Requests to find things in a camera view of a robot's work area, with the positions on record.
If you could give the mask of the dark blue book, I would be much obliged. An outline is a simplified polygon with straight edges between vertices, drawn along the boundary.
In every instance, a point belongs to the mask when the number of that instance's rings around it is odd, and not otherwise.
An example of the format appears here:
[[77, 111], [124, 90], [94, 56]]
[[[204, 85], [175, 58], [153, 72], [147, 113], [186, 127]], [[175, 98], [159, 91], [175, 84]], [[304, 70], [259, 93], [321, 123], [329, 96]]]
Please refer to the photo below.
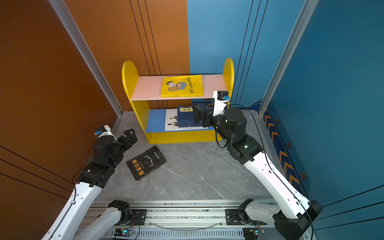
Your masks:
[[179, 128], [199, 128], [201, 125], [199, 124], [181, 124], [178, 125]]
[[178, 122], [180, 123], [194, 123], [195, 114], [193, 106], [178, 106]]
[[194, 121], [178, 121], [178, 125], [181, 125], [181, 124], [197, 124], [195, 123]]

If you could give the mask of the dark book underneath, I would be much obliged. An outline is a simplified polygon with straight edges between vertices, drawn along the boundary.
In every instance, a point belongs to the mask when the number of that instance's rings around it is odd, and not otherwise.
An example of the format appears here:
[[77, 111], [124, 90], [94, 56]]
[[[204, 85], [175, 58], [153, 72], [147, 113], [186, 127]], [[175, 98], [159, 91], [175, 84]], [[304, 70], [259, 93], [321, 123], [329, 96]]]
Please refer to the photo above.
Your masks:
[[167, 162], [157, 146], [127, 161], [135, 181], [140, 181]]

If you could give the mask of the white book with brown bars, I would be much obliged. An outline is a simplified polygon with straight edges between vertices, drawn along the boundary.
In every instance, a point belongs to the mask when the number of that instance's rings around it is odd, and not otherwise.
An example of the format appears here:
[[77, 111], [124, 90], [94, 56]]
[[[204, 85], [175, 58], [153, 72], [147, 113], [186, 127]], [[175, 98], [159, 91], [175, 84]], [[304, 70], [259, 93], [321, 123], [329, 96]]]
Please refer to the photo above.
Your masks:
[[166, 110], [166, 120], [165, 120], [165, 131], [166, 132], [176, 132], [176, 131], [197, 131], [197, 130], [208, 130], [209, 128], [203, 127], [187, 127], [180, 128], [178, 126], [178, 109], [167, 109]]

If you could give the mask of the yellow book with cartoon man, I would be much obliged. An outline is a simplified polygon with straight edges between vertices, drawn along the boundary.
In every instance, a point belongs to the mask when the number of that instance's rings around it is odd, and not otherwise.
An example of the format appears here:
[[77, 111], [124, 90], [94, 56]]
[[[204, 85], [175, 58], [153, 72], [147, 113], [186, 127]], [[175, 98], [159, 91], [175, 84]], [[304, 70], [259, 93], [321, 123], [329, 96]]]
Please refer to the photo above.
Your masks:
[[202, 75], [164, 77], [161, 89], [162, 98], [202, 97]]

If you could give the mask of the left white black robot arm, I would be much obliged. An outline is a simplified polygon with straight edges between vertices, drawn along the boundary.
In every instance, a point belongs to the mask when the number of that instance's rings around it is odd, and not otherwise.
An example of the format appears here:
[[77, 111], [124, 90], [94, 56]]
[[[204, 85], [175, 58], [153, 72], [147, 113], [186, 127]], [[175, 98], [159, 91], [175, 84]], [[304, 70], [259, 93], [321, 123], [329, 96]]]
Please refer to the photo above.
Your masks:
[[130, 204], [114, 200], [93, 223], [76, 234], [91, 204], [115, 173], [124, 152], [138, 140], [133, 129], [124, 131], [116, 138], [109, 126], [97, 128], [95, 135], [97, 141], [93, 145], [94, 154], [77, 178], [67, 203], [44, 235], [45, 240], [98, 240], [112, 226], [125, 225], [133, 219]]

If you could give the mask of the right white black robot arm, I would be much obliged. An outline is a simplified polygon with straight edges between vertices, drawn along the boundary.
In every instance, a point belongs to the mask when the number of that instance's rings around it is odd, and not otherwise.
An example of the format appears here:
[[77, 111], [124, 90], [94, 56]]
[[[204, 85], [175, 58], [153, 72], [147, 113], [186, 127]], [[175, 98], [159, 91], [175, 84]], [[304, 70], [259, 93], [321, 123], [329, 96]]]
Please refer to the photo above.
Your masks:
[[310, 201], [276, 169], [266, 155], [264, 144], [246, 132], [247, 119], [236, 108], [225, 108], [223, 114], [193, 106], [196, 123], [213, 127], [225, 141], [230, 155], [252, 172], [277, 202], [280, 210], [269, 213], [253, 200], [242, 203], [239, 213], [244, 220], [274, 224], [286, 240], [299, 240], [307, 230], [313, 230], [313, 221], [323, 210], [317, 201]]

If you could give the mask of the yellow shelf with pink and blue boards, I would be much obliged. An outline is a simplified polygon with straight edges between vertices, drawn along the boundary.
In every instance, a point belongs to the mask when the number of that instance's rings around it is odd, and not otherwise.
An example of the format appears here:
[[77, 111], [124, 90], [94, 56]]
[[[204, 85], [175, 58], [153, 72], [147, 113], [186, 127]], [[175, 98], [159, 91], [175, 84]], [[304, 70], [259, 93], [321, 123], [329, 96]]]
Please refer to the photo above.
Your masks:
[[215, 141], [215, 130], [212, 127], [203, 130], [166, 131], [166, 110], [152, 110], [149, 101], [213, 99], [214, 91], [228, 91], [231, 97], [235, 85], [233, 60], [226, 59], [221, 75], [202, 75], [204, 94], [201, 97], [162, 98], [163, 78], [164, 76], [139, 76], [132, 61], [123, 64], [123, 86], [149, 144]]

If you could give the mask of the left green circuit board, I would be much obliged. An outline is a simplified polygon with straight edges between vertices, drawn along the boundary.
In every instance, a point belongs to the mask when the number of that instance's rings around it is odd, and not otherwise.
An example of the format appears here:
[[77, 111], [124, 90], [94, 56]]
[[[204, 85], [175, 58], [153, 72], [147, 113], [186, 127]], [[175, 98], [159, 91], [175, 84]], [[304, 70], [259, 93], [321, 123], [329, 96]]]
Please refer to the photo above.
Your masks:
[[133, 235], [133, 230], [128, 228], [123, 229], [115, 229], [114, 232], [114, 239], [117, 239], [118, 237], [131, 237]]

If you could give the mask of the green circuit board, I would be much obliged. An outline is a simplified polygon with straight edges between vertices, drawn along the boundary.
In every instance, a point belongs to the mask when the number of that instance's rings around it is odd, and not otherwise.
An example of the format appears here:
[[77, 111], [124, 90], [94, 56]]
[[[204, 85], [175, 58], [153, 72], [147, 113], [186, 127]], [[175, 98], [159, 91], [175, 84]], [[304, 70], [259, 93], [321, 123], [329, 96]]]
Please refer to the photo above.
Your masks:
[[115, 229], [114, 232], [114, 239], [117, 239], [118, 237], [131, 237], [133, 235], [133, 230], [128, 228], [123, 229]]
[[243, 236], [245, 240], [258, 240], [259, 235], [265, 233], [262, 228], [243, 228]]

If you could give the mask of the right green circuit board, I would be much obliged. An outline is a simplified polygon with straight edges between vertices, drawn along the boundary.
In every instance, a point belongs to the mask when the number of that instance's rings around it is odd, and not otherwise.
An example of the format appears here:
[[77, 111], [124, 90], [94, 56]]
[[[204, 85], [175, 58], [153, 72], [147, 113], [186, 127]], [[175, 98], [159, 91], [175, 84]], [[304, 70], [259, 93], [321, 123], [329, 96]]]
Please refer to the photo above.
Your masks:
[[262, 228], [243, 228], [243, 236], [245, 240], [258, 240], [259, 235], [265, 233]]

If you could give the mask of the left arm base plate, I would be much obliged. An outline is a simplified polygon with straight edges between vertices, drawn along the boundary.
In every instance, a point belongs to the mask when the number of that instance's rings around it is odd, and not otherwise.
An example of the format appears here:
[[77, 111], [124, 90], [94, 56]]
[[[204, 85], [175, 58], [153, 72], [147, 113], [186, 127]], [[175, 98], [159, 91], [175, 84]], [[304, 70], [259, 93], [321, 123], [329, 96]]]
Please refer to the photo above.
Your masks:
[[118, 222], [121, 226], [144, 226], [147, 217], [146, 209], [129, 209], [121, 212], [121, 219]]

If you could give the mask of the aluminium rail frame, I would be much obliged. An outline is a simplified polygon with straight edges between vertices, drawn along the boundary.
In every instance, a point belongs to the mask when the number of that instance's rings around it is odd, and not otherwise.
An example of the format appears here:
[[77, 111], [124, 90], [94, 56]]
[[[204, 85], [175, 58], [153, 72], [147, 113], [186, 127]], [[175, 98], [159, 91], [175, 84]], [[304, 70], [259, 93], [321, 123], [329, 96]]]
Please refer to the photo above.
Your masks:
[[[277, 203], [261, 204], [262, 208], [269, 213], [276, 213], [280, 210]], [[130, 205], [130, 209], [146, 209], [147, 217], [144, 226], [165, 227], [169, 231], [176, 231], [179, 228], [189, 228], [192, 231], [202, 231], [207, 228], [218, 226], [222, 221], [226, 221], [226, 209], [238, 209], [242, 203], [239, 201], [195, 201], [195, 202], [141, 202]], [[252, 221], [248, 228], [260, 227], [264, 222]]]

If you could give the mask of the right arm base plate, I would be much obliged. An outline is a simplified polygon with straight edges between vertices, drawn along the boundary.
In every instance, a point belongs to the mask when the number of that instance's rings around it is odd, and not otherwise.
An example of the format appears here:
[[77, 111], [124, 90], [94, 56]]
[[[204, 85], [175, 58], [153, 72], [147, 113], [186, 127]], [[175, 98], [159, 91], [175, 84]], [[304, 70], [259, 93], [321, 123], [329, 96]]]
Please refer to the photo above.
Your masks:
[[251, 225], [253, 222], [250, 220], [244, 220], [241, 218], [240, 211], [238, 209], [226, 209], [225, 210], [226, 224], [228, 226], [245, 226]]

